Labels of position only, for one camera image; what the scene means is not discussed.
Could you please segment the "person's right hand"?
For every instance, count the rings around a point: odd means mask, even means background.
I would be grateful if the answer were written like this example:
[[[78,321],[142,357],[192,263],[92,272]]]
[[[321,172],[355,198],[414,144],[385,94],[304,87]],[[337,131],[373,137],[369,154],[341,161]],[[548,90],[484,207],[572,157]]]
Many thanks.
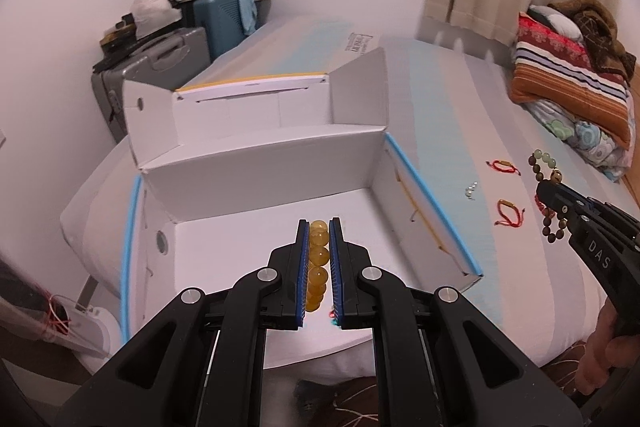
[[[597,327],[589,336],[586,351],[578,364],[575,387],[582,395],[591,395],[608,381],[610,369],[630,369],[639,358],[639,336],[615,336],[618,314],[606,299]]]

